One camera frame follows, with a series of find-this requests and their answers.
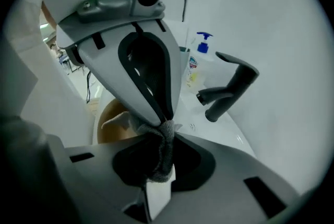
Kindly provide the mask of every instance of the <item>black cable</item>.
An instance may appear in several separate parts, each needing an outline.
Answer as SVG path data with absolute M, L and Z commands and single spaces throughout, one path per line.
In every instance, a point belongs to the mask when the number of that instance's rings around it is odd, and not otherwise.
M 89 89 L 89 79 L 90 79 L 90 75 L 91 75 L 91 71 L 88 72 L 87 74 L 87 78 L 86 78 L 86 81 L 87 81 L 87 96 L 86 96 L 86 103 L 88 103 L 90 101 L 90 89 Z

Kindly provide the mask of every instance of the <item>white wall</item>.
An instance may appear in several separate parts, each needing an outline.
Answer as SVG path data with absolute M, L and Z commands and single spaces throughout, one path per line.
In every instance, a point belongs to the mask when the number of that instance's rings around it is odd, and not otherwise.
M 318 184 L 334 145 L 334 40 L 318 0 L 188 0 L 186 21 L 259 69 L 229 111 L 257 158 L 300 193 Z M 222 67 L 212 85 L 235 70 Z

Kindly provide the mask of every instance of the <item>bottle label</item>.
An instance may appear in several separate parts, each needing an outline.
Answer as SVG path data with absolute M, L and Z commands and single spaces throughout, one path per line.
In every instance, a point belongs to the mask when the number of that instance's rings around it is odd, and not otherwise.
M 194 57 L 190 57 L 189 59 L 189 66 L 190 66 L 190 69 L 193 69 L 193 68 L 196 68 L 198 65 L 197 61 L 195 60 Z

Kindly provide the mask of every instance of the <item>floor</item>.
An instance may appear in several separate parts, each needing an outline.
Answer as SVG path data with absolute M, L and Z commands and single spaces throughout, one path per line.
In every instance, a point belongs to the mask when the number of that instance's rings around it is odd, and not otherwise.
M 72 64 L 72 69 L 76 69 L 74 72 L 71 72 L 68 67 L 64 67 L 66 70 L 69 79 L 72 81 L 75 88 L 78 90 L 80 96 L 83 100 L 86 100 L 87 97 L 87 74 L 89 69 L 87 67 L 77 68 Z M 91 74 L 89 79 L 89 89 L 90 89 L 90 100 L 98 99 L 101 97 L 102 84 L 96 79 L 96 77 Z

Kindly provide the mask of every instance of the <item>gray plastic housing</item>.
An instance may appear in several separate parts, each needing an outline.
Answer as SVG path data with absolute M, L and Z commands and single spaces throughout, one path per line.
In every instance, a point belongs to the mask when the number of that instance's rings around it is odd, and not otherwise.
M 86 0 L 77 9 L 81 22 L 94 22 L 135 17 L 158 17 L 165 10 L 162 2 L 151 6 L 142 5 L 139 0 Z
M 47 210 L 64 223 L 139 223 L 123 211 L 137 200 L 141 188 L 124 184 L 112 161 L 119 151 L 147 139 L 148 135 L 65 149 L 57 136 L 45 135 L 40 127 L 19 117 L 2 119 L 0 131 L 7 161 L 7 166 L 3 166 L 4 179 L 15 179 L 8 182 L 10 194 L 18 190 L 21 198 L 33 197 L 22 210 L 40 203 L 34 210 Z M 154 223 L 263 223 L 268 218 L 244 182 L 256 176 L 286 206 L 298 200 L 298 194 L 285 180 L 250 155 L 205 139 L 180 135 L 211 152 L 216 169 L 199 189 L 172 193 Z M 82 154 L 89 154 L 90 158 L 73 162 Z
M 176 111 L 181 89 L 180 50 L 168 26 L 161 21 L 163 31 L 155 20 L 138 22 L 143 32 L 149 32 L 158 37 L 165 45 L 170 64 L 170 99 L 173 112 Z M 93 38 L 88 38 L 78 44 L 78 53 L 85 65 L 92 71 L 101 84 L 112 93 L 131 112 L 152 126 L 159 126 L 161 120 L 135 85 L 133 79 L 122 65 L 118 51 L 123 39 L 130 33 L 135 33 L 133 25 L 125 25 L 101 33 L 105 47 L 98 49 Z

